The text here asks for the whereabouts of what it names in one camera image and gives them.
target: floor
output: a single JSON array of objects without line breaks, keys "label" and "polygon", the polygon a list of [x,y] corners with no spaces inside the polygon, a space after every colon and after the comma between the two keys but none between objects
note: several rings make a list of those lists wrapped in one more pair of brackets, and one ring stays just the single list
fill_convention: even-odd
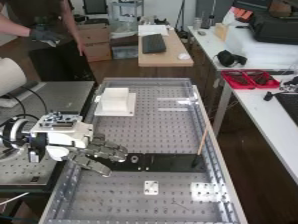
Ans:
[{"label": "floor", "polygon": [[[188,69],[140,69],[137,59],[94,62],[91,67],[99,83],[106,77],[188,77],[207,99],[213,69],[197,46],[192,55],[196,66]],[[0,47],[0,57],[11,57],[28,79],[39,79],[19,40]],[[298,186],[240,105],[227,113],[219,142],[249,223],[298,224]]]}]

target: transparent acrylic enclosure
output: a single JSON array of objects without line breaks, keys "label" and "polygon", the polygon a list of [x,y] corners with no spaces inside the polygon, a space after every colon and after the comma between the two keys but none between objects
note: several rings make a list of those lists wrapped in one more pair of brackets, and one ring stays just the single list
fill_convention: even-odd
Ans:
[{"label": "transparent acrylic enclosure", "polygon": [[[129,153],[196,154],[205,121],[189,79],[106,79],[104,89],[137,93],[135,117],[94,117],[96,132]],[[211,136],[204,172],[114,172],[110,178],[68,163],[43,223],[240,223]],[[144,193],[159,182],[159,195]]]}]

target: person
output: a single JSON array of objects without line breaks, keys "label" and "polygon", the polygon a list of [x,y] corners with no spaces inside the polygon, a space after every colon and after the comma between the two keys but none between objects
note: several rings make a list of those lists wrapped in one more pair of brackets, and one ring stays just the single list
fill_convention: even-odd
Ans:
[{"label": "person", "polygon": [[96,81],[70,0],[0,0],[18,23],[0,13],[0,32],[24,37],[42,81]]}]

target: white table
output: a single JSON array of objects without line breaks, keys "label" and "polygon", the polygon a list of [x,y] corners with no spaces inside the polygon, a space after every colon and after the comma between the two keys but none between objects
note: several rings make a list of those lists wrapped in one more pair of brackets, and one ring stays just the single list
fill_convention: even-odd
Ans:
[{"label": "white table", "polygon": [[[294,76],[296,75],[274,76],[274,78],[278,81],[288,81],[292,80]],[[273,93],[281,92],[278,89],[232,89],[231,85],[225,82],[213,130],[217,135],[233,93],[298,184],[298,126],[292,120],[277,98],[273,97],[270,101],[264,100],[268,91]]]},{"label": "white table", "polygon": [[215,100],[216,100],[216,93],[217,93],[217,87],[219,87],[219,83],[220,83],[220,74],[221,74],[221,71],[224,70],[241,70],[241,69],[261,69],[261,70],[265,70],[265,71],[285,71],[285,70],[289,70],[289,65],[276,65],[276,64],[264,64],[264,63],[251,63],[249,60],[248,60],[248,63],[245,66],[243,66],[241,64],[237,64],[235,67],[232,68],[228,68],[225,66],[221,65],[216,55],[224,51],[224,50],[229,50],[225,42],[216,36],[215,34],[215,27],[212,27],[211,29],[208,30],[203,30],[207,35],[205,36],[201,36],[199,35],[197,31],[193,30],[193,27],[189,26],[189,41],[191,41],[191,36],[195,37],[209,61],[212,62],[212,65],[216,69],[216,80],[215,80],[215,85],[213,85],[213,93],[212,93],[212,96],[211,96],[211,99],[209,99],[209,103],[208,103],[208,114],[211,115],[211,112],[213,110],[213,104],[215,104]]}]

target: red container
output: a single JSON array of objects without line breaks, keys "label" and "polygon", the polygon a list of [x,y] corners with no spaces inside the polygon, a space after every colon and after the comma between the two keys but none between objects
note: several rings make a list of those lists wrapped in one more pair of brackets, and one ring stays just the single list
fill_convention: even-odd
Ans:
[{"label": "red container", "polygon": [[237,70],[225,70],[221,75],[233,89],[255,89],[256,85],[249,76]]},{"label": "red container", "polygon": [[280,87],[280,82],[272,75],[263,70],[244,70],[245,76],[260,89],[276,89]]}]

